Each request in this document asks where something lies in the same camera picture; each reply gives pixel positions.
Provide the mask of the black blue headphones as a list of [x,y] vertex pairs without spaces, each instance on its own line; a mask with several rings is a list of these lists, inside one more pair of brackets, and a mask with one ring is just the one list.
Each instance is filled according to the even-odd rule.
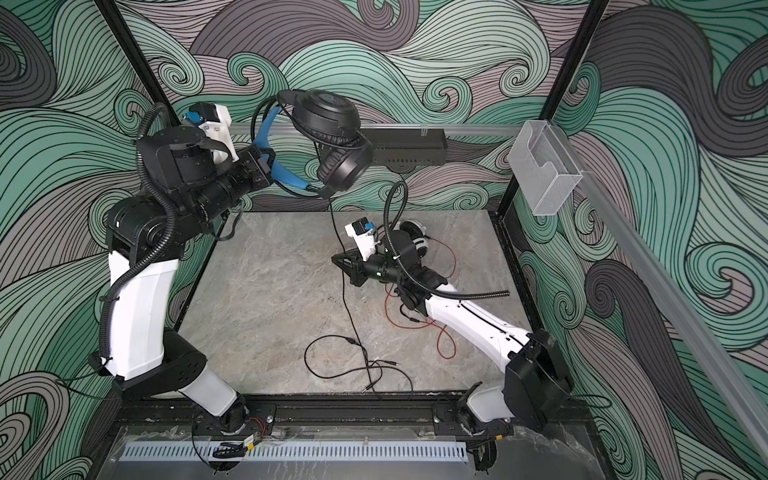
[[270,128],[281,113],[316,147],[317,179],[322,187],[317,189],[292,176],[275,176],[276,182],[293,183],[330,199],[349,190],[372,165],[374,147],[363,134],[358,110],[349,99],[319,89],[281,90],[263,100],[251,116],[254,145],[262,149],[268,146]]

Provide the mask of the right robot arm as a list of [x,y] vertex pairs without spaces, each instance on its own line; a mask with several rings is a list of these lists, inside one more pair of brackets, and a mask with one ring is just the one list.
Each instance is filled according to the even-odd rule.
[[550,423],[572,390],[560,346],[544,330],[516,327],[459,293],[421,262],[423,235],[400,229],[379,238],[367,220],[346,225],[355,246],[333,256],[354,286],[368,280],[391,284],[405,307],[447,326],[489,357],[504,378],[478,383],[459,402],[459,418],[474,432],[496,420],[515,420],[532,430]]

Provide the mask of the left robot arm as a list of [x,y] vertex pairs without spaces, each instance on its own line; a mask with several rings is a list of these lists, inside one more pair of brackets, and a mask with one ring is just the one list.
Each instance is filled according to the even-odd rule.
[[112,376],[125,400],[178,392],[223,434],[236,434],[248,415],[242,395],[167,327],[167,308],[186,243],[209,232],[241,198],[271,184],[274,151],[249,145],[233,152],[196,126],[143,134],[136,147],[145,190],[107,214],[111,280],[102,298],[99,349],[89,361],[99,375]]

